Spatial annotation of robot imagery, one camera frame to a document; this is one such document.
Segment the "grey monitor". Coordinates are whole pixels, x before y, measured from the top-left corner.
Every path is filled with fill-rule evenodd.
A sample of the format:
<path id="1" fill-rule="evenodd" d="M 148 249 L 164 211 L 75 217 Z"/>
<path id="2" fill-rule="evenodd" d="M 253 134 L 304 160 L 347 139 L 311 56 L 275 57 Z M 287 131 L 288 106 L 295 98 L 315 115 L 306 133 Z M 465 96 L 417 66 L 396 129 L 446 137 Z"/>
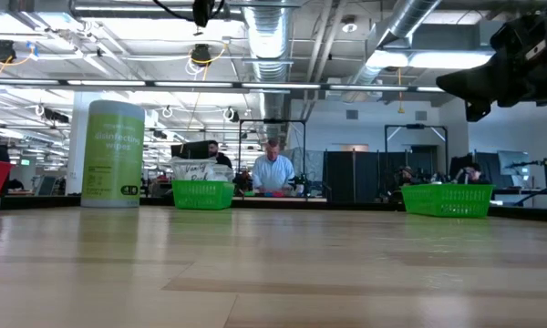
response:
<path id="1" fill-rule="evenodd" d="M 530 157 L 527 152 L 498 150 L 497 154 L 501 175 L 523 177 L 529 175 Z"/>

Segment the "black partition panels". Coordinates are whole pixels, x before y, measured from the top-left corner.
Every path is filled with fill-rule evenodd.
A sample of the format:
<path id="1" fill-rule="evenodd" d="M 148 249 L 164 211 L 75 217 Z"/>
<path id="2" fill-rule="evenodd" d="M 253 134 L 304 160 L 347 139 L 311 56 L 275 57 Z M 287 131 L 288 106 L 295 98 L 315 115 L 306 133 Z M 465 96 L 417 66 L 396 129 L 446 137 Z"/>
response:
<path id="1" fill-rule="evenodd" d="M 401 170 L 411 169 L 415 179 L 440 172 L 433 149 L 420 152 L 326 151 L 323 161 L 325 197 L 336 203 L 388 201 L 399 190 Z"/>

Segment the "black computer monitor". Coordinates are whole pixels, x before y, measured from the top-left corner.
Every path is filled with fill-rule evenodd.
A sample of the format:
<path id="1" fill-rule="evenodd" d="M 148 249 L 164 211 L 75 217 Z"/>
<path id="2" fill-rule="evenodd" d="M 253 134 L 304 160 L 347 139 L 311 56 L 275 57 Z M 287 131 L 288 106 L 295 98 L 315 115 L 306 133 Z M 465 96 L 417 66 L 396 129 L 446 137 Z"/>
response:
<path id="1" fill-rule="evenodd" d="M 196 141 L 170 146 L 171 156 L 180 159 L 208 159 L 209 141 Z"/>

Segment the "black ceiling device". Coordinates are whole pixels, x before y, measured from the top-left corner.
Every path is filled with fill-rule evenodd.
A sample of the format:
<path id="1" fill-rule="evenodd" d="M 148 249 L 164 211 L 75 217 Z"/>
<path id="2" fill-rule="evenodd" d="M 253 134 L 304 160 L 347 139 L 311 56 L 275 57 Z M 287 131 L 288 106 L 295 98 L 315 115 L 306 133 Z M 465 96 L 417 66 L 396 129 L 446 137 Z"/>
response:
<path id="1" fill-rule="evenodd" d="M 212 56 L 208 44 L 196 44 L 191 52 L 191 62 L 196 67 L 207 67 L 211 64 Z"/>

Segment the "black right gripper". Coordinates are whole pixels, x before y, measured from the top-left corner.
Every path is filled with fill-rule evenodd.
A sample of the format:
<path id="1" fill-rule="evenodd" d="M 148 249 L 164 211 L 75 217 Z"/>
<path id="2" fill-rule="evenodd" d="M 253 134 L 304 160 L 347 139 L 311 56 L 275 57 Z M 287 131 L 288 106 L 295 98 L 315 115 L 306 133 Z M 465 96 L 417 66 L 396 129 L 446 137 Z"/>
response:
<path id="1" fill-rule="evenodd" d="M 495 55 L 485 64 L 436 78 L 439 88 L 466 101 L 466 120 L 488 116 L 494 101 L 504 108 L 529 101 L 547 106 L 547 14 L 505 23 L 490 45 Z"/>

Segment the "long pendant light bar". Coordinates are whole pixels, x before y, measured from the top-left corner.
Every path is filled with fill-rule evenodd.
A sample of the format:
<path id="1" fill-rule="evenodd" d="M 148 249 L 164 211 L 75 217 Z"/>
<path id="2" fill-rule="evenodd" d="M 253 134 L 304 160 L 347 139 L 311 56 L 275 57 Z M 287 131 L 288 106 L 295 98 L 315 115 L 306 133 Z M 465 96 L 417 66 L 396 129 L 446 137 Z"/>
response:
<path id="1" fill-rule="evenodd" d="M 39 87 L 39 88 L 127 88 L 127 89 L 194 89 L 194 90 L 306 90 L 306 91 L 346 91 L 346 92 L 411 92 L 411 93 L 444 93 L 439 87 L 411 85 L 344 85 L 320 83 L 290 82 L 211 82 L 202 80 L 98 80 L 98 79 L 39 79 L 39 78 L 1 78 L 0 86 Z"/>

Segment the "green disinfecting wipes canister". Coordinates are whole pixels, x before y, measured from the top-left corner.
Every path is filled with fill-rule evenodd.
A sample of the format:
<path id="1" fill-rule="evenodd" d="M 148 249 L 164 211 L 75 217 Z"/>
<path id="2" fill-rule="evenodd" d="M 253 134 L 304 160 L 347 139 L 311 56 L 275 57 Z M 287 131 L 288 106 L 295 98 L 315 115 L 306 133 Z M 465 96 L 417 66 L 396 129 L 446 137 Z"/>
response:
<path id="1" fill-rule="evenodd" d="M 145 111 L 137 105 L 96 100 L 88 109 L 81 205 L 137 208 L 143 164 Z"/>

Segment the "silver spiral air duct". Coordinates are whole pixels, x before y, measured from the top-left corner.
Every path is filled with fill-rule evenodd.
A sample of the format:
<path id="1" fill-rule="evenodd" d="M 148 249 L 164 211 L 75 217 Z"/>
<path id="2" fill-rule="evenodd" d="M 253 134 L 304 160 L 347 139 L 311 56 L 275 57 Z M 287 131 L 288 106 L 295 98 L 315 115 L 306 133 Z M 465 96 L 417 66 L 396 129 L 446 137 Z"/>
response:
<path id="1" fill-rule="evenodd" d="M 242 8 L 247 25 L 247 37 L 253 65 L 254 80 L 259 83 L 282 83 L 288 80 L 290 35 L 293 9 L 283 6 L 284 0 L 252 0 Z M 259 95 L 261 118 L 284 118 L 284 94 L 261 93 Z M 277 139 L 285 135 L 284 123 L 265 124 L 265 139 Z"/>
<path id="2" fill-rule="evenodd" d="M 370 85 L 386 67 L 395 67 L 390 50 L 410 49 L 413 34 L 441 0 L 397 0 L 392 15 L 374 23 L 366 40 L 367 59 L 349 84 Z"/>

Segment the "black metal gantry frame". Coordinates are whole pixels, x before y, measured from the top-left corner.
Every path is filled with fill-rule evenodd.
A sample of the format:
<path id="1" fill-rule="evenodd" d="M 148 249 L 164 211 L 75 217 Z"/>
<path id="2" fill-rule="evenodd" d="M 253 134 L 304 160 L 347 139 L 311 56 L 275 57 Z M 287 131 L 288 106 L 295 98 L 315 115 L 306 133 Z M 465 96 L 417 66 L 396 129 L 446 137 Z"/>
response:
<path id="1" fill-rule="evenodd" d="M 439 138 L 444 142 L 444 172 L 446 175 L 449 175 L 449 132 L 448 129 L 445 126 L 434 126 L 434 125 L 425 125 L 421 123 L 412 123 L 412 124 L 405 124 L 405 125 L 395 125 L 395 124 L 388 124 L 384 126 L 384 170 L 383 173 L 385 174 L 385 180 L 383 182 L 383 185 L 387 187 L 389 183 L 389 176 L 388 176 L 388 169 L 389 169 L 389 150 L 388 150 L 388 142 L 402 129 L 430 129 L 432 132 L 434 132 Z"/>
<path id="2" fill-rule="evenodd" d="M 259 125 L 261 125 L 262 128 L 264 128 L 265 132 L 273 130 L 273 131 L 277 131 L 279 133 L 282 128 L 290 128 L 290 126 L 293 125 L 294 123 L 297 123 L 297 124 L 302 126 L 303 145 L 305 145 L 306 123 L 303 120 L 300 120 L 300 119 L 282 119 L 282 118 L 241 119 L 239 124 L 238 124 L 238 141 L 239 141 L 239 144 L 242 144 L 243 134 L 244 133 L 251 133 L 253 130 L 255 132 L 258 132 L 257 128 L 245 128 L 244 127 L 245 124 L 259 124 Z M 265 144 L 267 143 L 267 141 L 269 139 L 277 139 L 278 142 L 279 142 L 279 146 L 280 146 L 280 154 L 283 155 L 281 153 L 281 151 L 282 151 L 282 142 L 280 140 L 280 137 L 279 137 L 278 133 L 277 134 L 273 133 L 272 135 L 266 135 L 266 139 L 262 143 L 263 154 L 265 152 Z M 275 195 L 275 196 L 278 196 L 278 195 L 289 196 L 289 195 L 292 195 L 294 193 L 294 189 L 291 187 L 287 194 L 283 194 L 281 192 L 274 192 L 274 193 L 268 192 L 268 193 L 265 193 L 265 194 L 259 193 L 257 191 L 255 191 L 255 192 L 257 194 L 260 194 L 260 195 L 272 194 L 272 195 Z"/>

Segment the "green plastic basket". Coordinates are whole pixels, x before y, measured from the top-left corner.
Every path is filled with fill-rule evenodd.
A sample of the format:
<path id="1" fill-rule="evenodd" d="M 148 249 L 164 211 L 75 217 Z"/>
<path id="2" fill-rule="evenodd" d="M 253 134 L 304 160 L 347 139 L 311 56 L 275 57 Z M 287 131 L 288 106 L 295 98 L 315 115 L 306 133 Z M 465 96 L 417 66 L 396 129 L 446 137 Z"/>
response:
<path id="1" fill-rule="evenodd" d="M 173 180 L 174 204 L 181 210 L 224 210 L 231 206 L 234 185 L 227 181 Z"/>
<path id="2" fill-rule="evenodd" d="M 486 217 L 493 185 L 421 184 L 401 190 L 406 211 L 412 214 L 446 218 Z"/>

